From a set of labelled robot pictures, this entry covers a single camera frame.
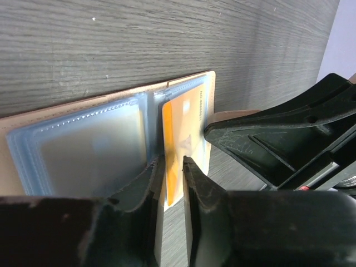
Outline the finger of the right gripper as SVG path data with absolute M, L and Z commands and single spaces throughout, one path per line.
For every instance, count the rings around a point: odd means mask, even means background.
M 355 189 L 355 84 L 337 74 L 278 106 L 213 122 L 204 136 L 272 190 Z

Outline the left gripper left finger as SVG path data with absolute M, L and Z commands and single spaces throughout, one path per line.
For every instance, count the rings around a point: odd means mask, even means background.
M 95 223 L 92 266 L 160 266 L 165 159 L 112 195 Z

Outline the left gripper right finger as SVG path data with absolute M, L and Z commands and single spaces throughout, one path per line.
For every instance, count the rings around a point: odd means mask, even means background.
M 190 157 L 182 171 L 188 266 L 224 266 L 231 252 L 226 190 Z

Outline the beige leather card holder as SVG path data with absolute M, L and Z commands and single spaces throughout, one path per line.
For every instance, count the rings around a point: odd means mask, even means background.
M 109 196 L 164 152 L 162 107 L 206 85 L 206 122 L 250 115 L 214 112 L 214 71 L 1 119 L 1 194 Z

